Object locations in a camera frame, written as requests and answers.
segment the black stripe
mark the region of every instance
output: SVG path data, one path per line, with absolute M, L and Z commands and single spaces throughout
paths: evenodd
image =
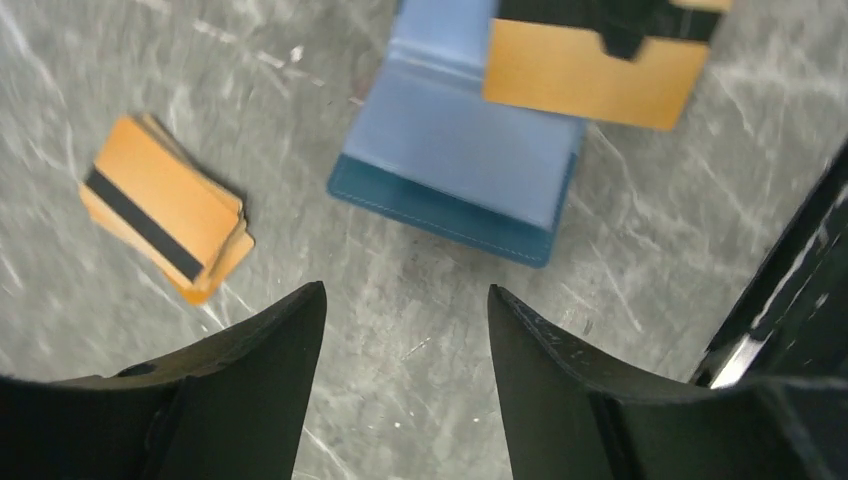
M 627 59 L 645 37 L 709 43 L 723 16 L 668 0 L 501 0 L 498 11 L 504 20 L 595 30 L 607 53 Z
M 186 278 L 194 282 L 200 275 L 203 265 L 99 170 L 91 170 L 85 185 Z

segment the marble surface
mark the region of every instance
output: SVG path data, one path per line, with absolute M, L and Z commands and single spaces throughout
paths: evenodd
M 295 478 L 511 478 L 488 285 L 685 379 L 848 131 L 845 2 L 767 3 L 736 2 L 673 133 L 590 127 L 536 271 L 325 194 L 393 0 L 0 0 L 0 372 L 111 375 L 320 279 Z M 203 308 L 77 198 L 141 111 L 247 197 L 257 247 Z

